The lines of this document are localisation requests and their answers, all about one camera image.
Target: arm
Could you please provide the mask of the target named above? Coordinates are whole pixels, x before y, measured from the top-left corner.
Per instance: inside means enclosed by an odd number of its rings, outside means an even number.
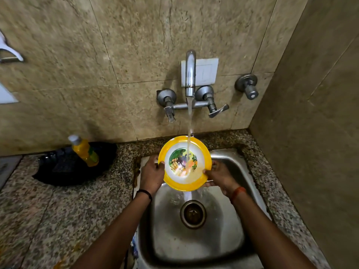
[[[161,187],[164,177],[164,163],[155,165],[157,156],[151,156],[141,170],[140,189],[154,196]],[[150,199],[145,193],[138,193],[122,213],[83,253],[71,269],[118,269],[126,255],[133,235]]]
[[[240,185],[231,176],[226,165],[217,161],[213,164],[211,171],[204,170],[209,179],[213,180],[207,182],[205,186],[217,185],[223,194],[229,198],[232,197],[234,190]],[[316,268],[300,249],[268,219],[246,192],[237,194],[233,205],[264,268]]]

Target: black wrist band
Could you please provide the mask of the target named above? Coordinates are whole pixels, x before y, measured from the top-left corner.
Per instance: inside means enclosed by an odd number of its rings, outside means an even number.
[[[150,202],[152,202],[152,195],[151,195],[148,191],[139,189],[139,190],[137,191],[137,193],[145,193],[145,194],[147,194],[147,195],[148,195],[148,198],[151,200]]]

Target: plate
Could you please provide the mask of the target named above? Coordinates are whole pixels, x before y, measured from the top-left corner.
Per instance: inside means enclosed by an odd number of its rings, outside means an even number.
[[[179,191],[193,191],[200,188],[207,181],[203,169],[212,168],[212,159],[207,147],[195,137],[191,137],[188,168],[186,168],[187,139],[187,136],[178,136],[169,140],[158,156],[158,162],[165,162],[164,182]]]

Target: bracelet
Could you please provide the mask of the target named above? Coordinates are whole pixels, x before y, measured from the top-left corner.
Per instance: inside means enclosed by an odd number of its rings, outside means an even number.
[[[240,186],[237,189],[235,189],[232,193],[231,198],[229,199],[231,201],[231,204],[233,204],[234,199],[237,197],[237,195],[241,192],[247,192],[244,187]]]
[[[139,190],[137,191],[136,195],[137,195],[138,193],[145,193],[145,194],[147,194],[147,195],[148,195],[148,198],[150,199],[150,203],[152,202],[152,195],[151,195],[148,191],[139,189]]]

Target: orange thread bracelet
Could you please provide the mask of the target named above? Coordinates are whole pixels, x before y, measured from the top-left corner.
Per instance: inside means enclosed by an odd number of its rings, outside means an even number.
[[[232,193],[232,197],[229,199],[231,203],[233,204],[234,199],[237,197],[237,195],[241,192],[247,192],[244,187],[240,186],[237,189],[235,189]]]

